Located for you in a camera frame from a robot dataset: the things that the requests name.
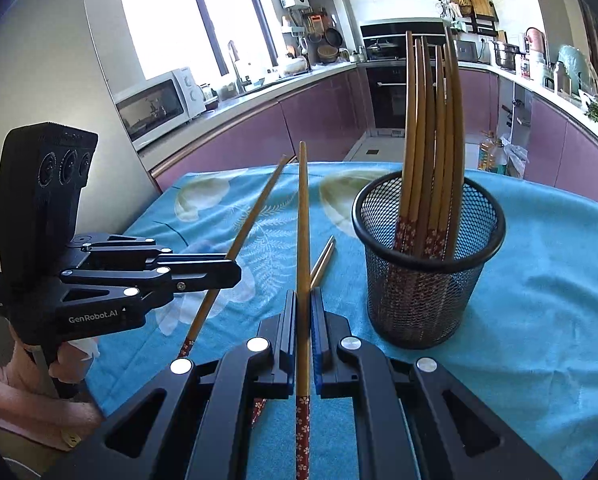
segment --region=faucet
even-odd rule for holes
[[[246,92],[246,89],[243,87],[243,83],[241,82],[241,75],[239,75],[239,70],[237,69],[237,61],[239,60],[239,52],[237,52],[237,47],[234,44],[233,40],[230,40],[228,42],[228,54],[230,56],[230,61],[233,62],[234,75],[237,78],[237,80],[235,82],[235,84],[237,86],[237,92],[239,92],[239,95],[242,95]]]

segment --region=black mesh pen holder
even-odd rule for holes
[[[484,263],[502,246],[506,221],[490,193],[465,178],[454,259],[415,258],[393,250],[400,192],[401,171],[365,186],[352,208],[365,245],[368,317],[387,341],[430,348],[459,327]]]

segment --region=wooden chopstick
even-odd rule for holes
[[[319,286],[334,250],[335,237],[331,236],[310,273],[310,290],[313,290],[314,287]]]
[[[323,279],[323,275],[326,272],[326,268],[328,267],[328,263],[330,262],[330,257],[335,250],[335,237],[331,236],[329,240],[326,242],[325,247],[321,251],[319,258],[314,263],[312,270],[310,271],[310,288],[311,290],[319,286],[321,284],[321,280]],[[266,407],[268,399],[255,399],[254,402],[254,410],[252,413],[252,420],[250,424],[253,426],[259,420],[263,409]]]
[[[299,205],[297,220],[297,418],[295,466],[297,479],[308,478],[310,457],[310,212],[308,196],[308,155],[305,142],[299,143]]]
[[[444,150],[444,182],[441,190],[441,208],[439,210],[438,239],[439,253],[438,258],[442,258],[445,250],[445,240],[448,231],[448,221],[450,220],[450,203],[453,192],[453,165],[455,161],[455,112],[454,112],[454,92],[450,84],[450,71],[448,70],[450,51],[448,45],[444,45],[445,57],[445,150]]]
[[[412,254],[422,257],[424,245],[428,237],[428,223],[430,216],[430,202],[432,195],[432,182],[435,164],[435,91],[432,86],[432,72],[430,69],[430,52],[428,41],[423,38],[423,63],[424,82],[426,86],[426,127],[423,142],[423,171],[421,174],[421,199],[419,200],[419,213],[417,215],[417,228],[415,231]]]
[[[435,173],[433,176],[432,197],[430,202],[430,216],[428,221],[428,238],[433,246],[429,248],[429,256],[436,256],[439,234],[439,214],[441,213],[441,195],[444,187],[445,165],[445,90],[444,90],[444,62],[442,48],[435,47],[435,62],[437,72],[437,117],[435,131]]]
[[[415,155],[413,160],[412,194],[408,209],[408,219],[414,228],[419,219],[419,202],[421,201],[421,184],[423,182],[423,164],[426,151],[426,80],[424,70],[423,43],[415,40],[417,62],[417,128],[415,134]],[[412,252],[412,244],[404,247],[405,253]]]
[[[281,176],[282,171],[284,171],[285,165],[288,164],[288,161],[290,161],[290,159],[291,158],[286,155],[281,157],[281,160],[279,161],[277,168],[268,179],[268,182],[266,182],[266,186],[264,187],[263,191],[261,191],[261,194],[259,195],[255,204],[252,206],[252,209],[250,210],[250,213],[248,214],[246,221],[241,226],[241,229],[239,229],[236,238],[234,238],[234,242],[230,246],[230,249],[226,254],[226,259],[236,260],[237,254],[239,254],[239,251],[243,247],[243,244],[246,241],[246,238],[248,237],[248,234],[250,233],[250,230],[252,229],[252,226],[254,225],[257,216],[259,216],[261,209],[263,208],[266,200],[268,199],[268,195],[270,195],[270,192],[275,187],[275,184],[279,180],[279,176]],[[188,335],[186,335],[186,339],[183,341],[183,345],[181,346],[181,350],[179,351],[180,358],[188,357],[188,355],[190,354],[192,346],[194,346],[195,341],[199,336],[199,332],[201,332],[201,328],[204,325],[205,319],[208,317],[210,309],[212,309],[213,305],[215,304],[215,300],[217,299],[219,292],[220,291],[218,289],[213,289],[208,290],[205,293],[204,299],[201,301],[201,305],[199,306],[199,311],[197,312],[192,322],[192,325],[188,330]]]
[[[464,170],[465,170],[465,139],[464,139],[464,110],[462,108],[461,81],[459,80],[459,63],[457,62],[457,51],[455,42],[452,39],[450,29],[445,30],[445,44],[448,46],[450,57],[447,61],[447,72],[450,72],[450,86],[453,89],[453,113],[454,113],[454,160],[453,160],[453,190],[452,203],[450,206],[450,220],[448,221],[448,238],[445,250],[445,259],[451,260],[455,256],[457,237],[459,235],[459,223],[461,217],[461,202],[464,193]]]
[[[414,174],[415,142],[417,139],[417,86],[415,81],[415,50],[412,32],[406,32],[406,140],[401,170],[401,194],[399,196],[399,219],[394,236],[393,249],[403,251],[408,225],[410,196]]]

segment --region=white countertop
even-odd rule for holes
[[[222,124],[268,102],[297,90],[302,86],[333,76],[346,70],[356,67],[356,63],[339,62],[329,65],[316,65],[313,71],[278,83],[259,92],[252,93],[239,98],[221,102],[217,110],[204,112],[199,117],[192,119],[189,123],[183,124],[172,130],[170,133],[155,140],[139,151],[139,158],[146,170],[154,169],[162,161],[169,158],[173,153],[187,146],[190,142],[203,135],[219,128]]]
[[[506,79],[509,79],[514,83],[521,85],[522,87],[530,90],[531,92],[534,92],[536,95],[550,102],[554,105],[554,107],[559,108],[566,115],[579,122],[582,126],[591,131],[598,138],[598,123],[586,117],[586,114],[582,110],[580,104],[571,103],[570,101],[554,93],[554,91],[552,91],[551,89],[538,84],[532,79],[527,79],[525,77],[518,76],[512,72],[503,70],[498,66],[491,66],[483,63],[468,63],[460,61],[459,66],[463,68],[474,68],[476,70],[487,70],[488,72],[497,74],[500,77],[505,77]]]
[[[219,128],[238,116],[257,108],[261,105],[274,101],[289,92],[297,90],[303,86],[330,77],[332,75],[351,70],[357,66],[356,63],[340,62],[331,65],[317,65],[311,73],[304,74],[288,81],[271,86],[253,94],[231,99],[220,104],[217,110],[205,112],[201,116],[194,118],[187,124],[178,127],[169,134],[161,137],[155,142],[139,151],[139,157],[148,171],[154,169],[162,161],[166,160],[173,153],[187,146],[190,142],[202,137],[208,132]],[[581,107],[573,104],[566,99],[555,94],[548,88],[537,84],[531,79],[517,76],[514,73],[502,70],[499,67],[484,63],[470,63],[460,61],[461,68],[472,68],[475,70],[484,70],[500,77],[505,77],[534,92],[546,101],[553,104],[556,108],[562,110],[566,115],[579,122],[582,126],[590,130],[598,138],[598,123],[586,117]]]

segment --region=cutting board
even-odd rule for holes
[[[495,17],[495,10],[490,5],[490,0],[472,0],[472,2],[475,14]]]

